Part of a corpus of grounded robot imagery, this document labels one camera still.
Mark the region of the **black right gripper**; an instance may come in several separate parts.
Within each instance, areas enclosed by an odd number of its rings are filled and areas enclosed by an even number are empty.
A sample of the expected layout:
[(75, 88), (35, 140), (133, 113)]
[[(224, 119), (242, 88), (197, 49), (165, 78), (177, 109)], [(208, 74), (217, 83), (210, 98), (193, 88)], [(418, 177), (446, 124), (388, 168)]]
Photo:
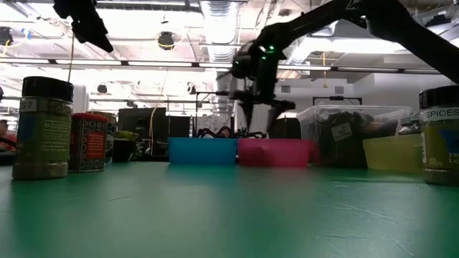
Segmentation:
[(232, 98), (241, 101), (247, 128), (252, 124), (254, 106), (257, 104), (270, 105), (269, 129), (273, 127), (278, 117), (286, 110), (295, 108), (295, 103), (288, 100), (275, 99), (278, 63), (284, 54), (275, 50), (241, 51), (232, 62), (232, 76), (248, 79), (255, 83), (250, 90), (235, 90)]

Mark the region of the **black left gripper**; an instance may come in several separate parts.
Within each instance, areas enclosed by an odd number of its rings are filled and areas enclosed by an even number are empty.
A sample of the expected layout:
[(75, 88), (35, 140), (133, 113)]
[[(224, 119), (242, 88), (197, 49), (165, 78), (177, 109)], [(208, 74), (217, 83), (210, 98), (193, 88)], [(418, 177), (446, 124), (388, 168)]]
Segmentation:
[(103, 20), (97, 18), (96, 4), (93, 0), (54, 0), (53, 9), (62, 19), (71, 16), (77, 20), (72, 22), (72, 31), (79, 43), (88, 42), (110, 53), (113, 46), (107, 38)]

